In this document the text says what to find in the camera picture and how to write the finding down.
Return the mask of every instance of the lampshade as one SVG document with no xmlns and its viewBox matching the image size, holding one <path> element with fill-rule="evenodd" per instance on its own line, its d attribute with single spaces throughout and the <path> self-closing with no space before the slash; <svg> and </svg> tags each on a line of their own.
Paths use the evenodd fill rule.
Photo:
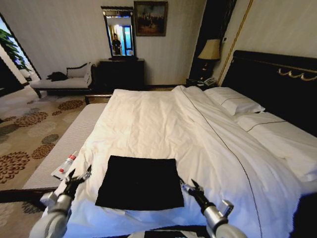
<svg viewBox="0 0 317 238">
<path fill-rule="evenodd" d="M 219 39 L 207 40 L 203 51 L 200 53 L 198 58 L 204 60 L 217 60 L 220 58 L 219 54 Z"/>
</svg>

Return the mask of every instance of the picture frame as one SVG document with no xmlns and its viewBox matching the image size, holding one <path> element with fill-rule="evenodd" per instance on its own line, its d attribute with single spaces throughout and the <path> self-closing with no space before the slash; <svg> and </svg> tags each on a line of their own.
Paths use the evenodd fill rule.
<svg viewBox="0 0 317 238">
<path fill-rule="evenodd" d="M 137 36 L 165 36 L 167 1 L 134 1 Z"/>
</svg>

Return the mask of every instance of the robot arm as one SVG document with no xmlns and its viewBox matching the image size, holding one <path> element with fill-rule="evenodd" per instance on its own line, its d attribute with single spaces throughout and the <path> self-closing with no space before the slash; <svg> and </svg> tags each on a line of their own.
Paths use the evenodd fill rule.
<svg viewBox="0 0 317 238">
<path fill-rule="evenodd" d="M 185 184 L 180 178 L 182 189 L 193 196 L 207 220 L 207 231 L 211 238 L 247 238 L 238 228 L 228 224 L 228 215 L 233 204 L 223 200 L 219 209 L 204 196 L 204 190 L 197 182 L 192 180 L 195 187 Z"/>
<path fill-rule="evenodd" d="M 67 231 L 67 222 L 71 215 L 71 202 L 75 198 L 76 189 L 91 175 L 91 166 L 86 173 L 74 177 L 75 170 L 69 173 L 65 183 L 66 189 L 58 197 L 55 193 L 44 194 L 41 202 L 48 207 L 48 214 L 34 225 L 29 238 L 62 238 Z"/>
</svg>

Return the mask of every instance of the white bedsheet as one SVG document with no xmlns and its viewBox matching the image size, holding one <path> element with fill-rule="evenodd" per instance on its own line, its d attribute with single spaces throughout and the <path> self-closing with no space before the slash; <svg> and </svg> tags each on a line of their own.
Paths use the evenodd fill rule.
<svg viewBox="0 0 317 238">
<path fill-rule="evenodd" d="M 196 87 L 178 86 L 171 92 L 115 90 L 72 165 L 79 175 L 92 164 L 92 176 L 77 189 L 65 237 L 205 225 L 196 201 L 185 193 L 185 207 L 164 211 L 95 206 L 110 155 L 175 158 L 185 182 L 196 180 L 215 204 L 228 199 L 235 205 L 229 223 L 250 238 L 284 238 L 292 230 L 300 182 Z M 62 183 L 57 194 L 63 189 Z"/>
</svg>

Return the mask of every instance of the floor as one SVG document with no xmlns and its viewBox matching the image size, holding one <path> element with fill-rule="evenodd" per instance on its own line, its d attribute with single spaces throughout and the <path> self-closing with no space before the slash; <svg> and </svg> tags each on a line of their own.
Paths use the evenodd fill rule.
<svg viewBox="0 0 317 238">
<path fill-rule="evenodd" d="M 1 97 L 0 119 L 4 122 L 0 124 L 0 190 L 22 188 L 85 105 L 83 95 L 48 96 L 44 92 L 39 99 L 30 86 Z M 27 238 L 41 215 L 29 203 L 0 204 L 0 238 Z"/>
</svg>

